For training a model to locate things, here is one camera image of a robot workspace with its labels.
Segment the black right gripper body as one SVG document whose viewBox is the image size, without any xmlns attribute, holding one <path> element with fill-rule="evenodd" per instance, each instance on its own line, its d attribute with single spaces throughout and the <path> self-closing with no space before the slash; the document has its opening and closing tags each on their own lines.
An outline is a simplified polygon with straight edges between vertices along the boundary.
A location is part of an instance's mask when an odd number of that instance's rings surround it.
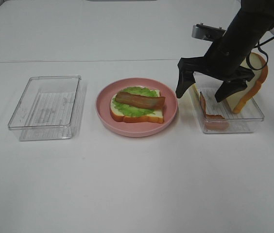
<svg viewBox="0 0 274 233">
<path fill-rule="evenodd" d="M 193 71 L 224 82 L 245 79 L 238 74 L 238 67 L 273 27 L 274 0 L 241 1 L 241 8 L 224 35 L 211 44 L 203 57 L 179 61 L 179 83 L 192 82 Z"/>
</svg>

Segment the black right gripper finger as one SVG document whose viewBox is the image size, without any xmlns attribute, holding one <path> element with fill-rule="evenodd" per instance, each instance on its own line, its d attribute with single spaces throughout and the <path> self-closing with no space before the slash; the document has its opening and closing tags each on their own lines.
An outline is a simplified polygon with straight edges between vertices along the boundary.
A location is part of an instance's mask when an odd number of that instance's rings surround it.
<svg viewBox="0 0 274 233">
<path fill-rule="evenodd" d="M 245 80 L 224 81 L 215 93 L 215 99 L 217 102 L 221 102 L 227 97 L 243 91 L 247 88 Z"/>
<path fill-rule="evenodd" d="M 195 84 L 194 72 L 188 70 L 180 70 L 175 91 L 176 97 L 180 99 L 193 84 Z"/>
</svg>

